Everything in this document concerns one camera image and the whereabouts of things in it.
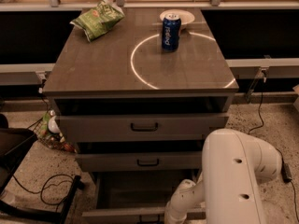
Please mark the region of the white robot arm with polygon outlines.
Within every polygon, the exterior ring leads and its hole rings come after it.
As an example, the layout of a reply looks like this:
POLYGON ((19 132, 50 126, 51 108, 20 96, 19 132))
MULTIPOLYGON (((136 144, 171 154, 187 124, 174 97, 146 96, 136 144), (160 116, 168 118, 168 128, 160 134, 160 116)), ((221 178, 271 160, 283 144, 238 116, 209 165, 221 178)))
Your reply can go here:
POLYGON ((196 205, 206 224, 266 224, 259 185, 277 178, 282 158, 260 138, 219 129, 205 140, 202 180, 183 180, 167 203, 165 224, 183 224, 196 205))

